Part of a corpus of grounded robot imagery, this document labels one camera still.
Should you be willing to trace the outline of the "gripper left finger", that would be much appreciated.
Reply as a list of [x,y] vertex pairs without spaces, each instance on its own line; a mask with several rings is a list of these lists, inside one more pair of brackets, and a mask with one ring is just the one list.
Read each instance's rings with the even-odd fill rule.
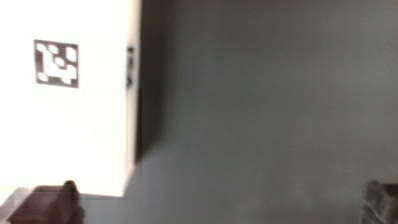
[[63,185],[20,187],[4,203],[4,224],[84,224],[86,209],[72,180]]

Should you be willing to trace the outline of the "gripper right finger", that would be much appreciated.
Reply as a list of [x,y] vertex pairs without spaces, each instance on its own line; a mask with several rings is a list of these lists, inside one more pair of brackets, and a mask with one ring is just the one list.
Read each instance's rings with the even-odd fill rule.
[[359,224],[398,224],[398,184],[367,183]]

